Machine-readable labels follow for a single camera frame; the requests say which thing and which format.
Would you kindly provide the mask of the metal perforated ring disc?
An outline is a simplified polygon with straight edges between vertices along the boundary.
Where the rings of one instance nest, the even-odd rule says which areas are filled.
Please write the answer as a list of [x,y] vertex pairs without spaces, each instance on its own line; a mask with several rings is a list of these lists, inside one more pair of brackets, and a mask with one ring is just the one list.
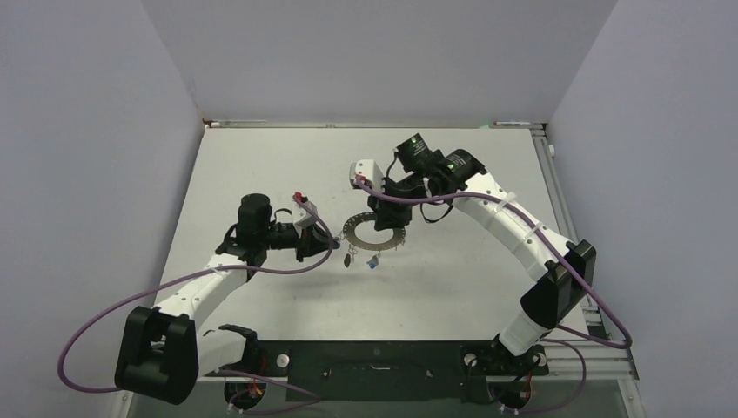
[[375,253],[389,251],[405,243],[406,230],[403,227],[378,231],[375,220],[373,212],[355,214],[346,220],[341,235],[352,246]]

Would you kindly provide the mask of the blue head key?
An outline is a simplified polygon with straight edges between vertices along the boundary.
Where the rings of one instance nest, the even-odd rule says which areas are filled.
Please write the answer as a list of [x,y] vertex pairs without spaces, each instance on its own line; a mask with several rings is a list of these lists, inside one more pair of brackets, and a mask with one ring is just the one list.
[[375,269],[379,265],[380,255],[374,254],[367,262],[366,264],[370,269]]

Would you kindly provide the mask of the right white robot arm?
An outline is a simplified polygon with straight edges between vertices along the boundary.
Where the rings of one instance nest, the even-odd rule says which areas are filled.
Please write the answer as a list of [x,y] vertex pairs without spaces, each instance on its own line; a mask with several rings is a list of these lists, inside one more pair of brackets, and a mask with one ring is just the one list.
[[471,153],[431,150],[415,134],[393,150],[406,176],[395,181],[372,160],[354,163],[352,186],[365,190],[376,230],[408,226],[412,209],[446,204],[475,220],[521,263],[533,286],[521,297],[520,311],[494,338],[492,361],[512,373],[527,352],[552,332],[591,289],[596,251],[574,243],[536,219],[507,192]]

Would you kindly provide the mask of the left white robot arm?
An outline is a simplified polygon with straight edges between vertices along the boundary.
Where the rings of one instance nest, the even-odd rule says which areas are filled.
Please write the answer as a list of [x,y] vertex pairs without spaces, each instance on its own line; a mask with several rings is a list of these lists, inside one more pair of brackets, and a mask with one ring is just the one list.
[[255,331],[203,325],[233,292],[264,271],[269,251],[292,250],[299,262],[315,255],[326,261],[339,247],[307,197],[295,194],[288,212],[292,221],[278,222],[268,196],[245,195],[236,223],[205,269],[153,307],[131,311],[114,374],[117,388],[178,405],[204,375],[223,368],[237,374],[256,369],[261,361]]

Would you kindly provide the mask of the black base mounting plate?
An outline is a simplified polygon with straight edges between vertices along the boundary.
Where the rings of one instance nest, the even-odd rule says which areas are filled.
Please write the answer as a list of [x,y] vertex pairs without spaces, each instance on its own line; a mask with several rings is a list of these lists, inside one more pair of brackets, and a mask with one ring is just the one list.
[[225,369],[284,378],[287,401],[482,403],[549,373],[543,346],[514,357],[489,340],[262,340]]

